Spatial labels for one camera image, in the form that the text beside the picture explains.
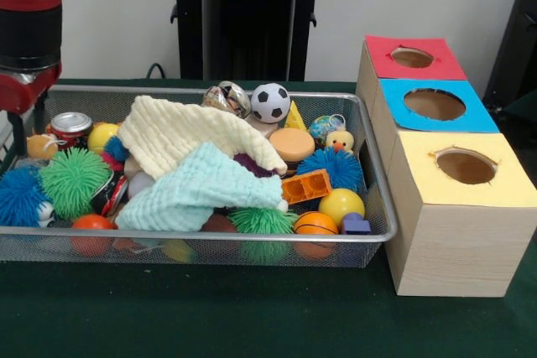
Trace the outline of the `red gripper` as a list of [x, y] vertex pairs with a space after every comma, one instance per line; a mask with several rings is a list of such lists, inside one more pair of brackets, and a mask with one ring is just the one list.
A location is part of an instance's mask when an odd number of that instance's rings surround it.
[[8, 112], [18, 157], [27, 156], [27, 140], [21, 114], [34, 107], [34, 131], [45, 132], [46, 92], [60, 77], [62, 64], [43, 69], [15, 69], [1, 64], [1, 110]]

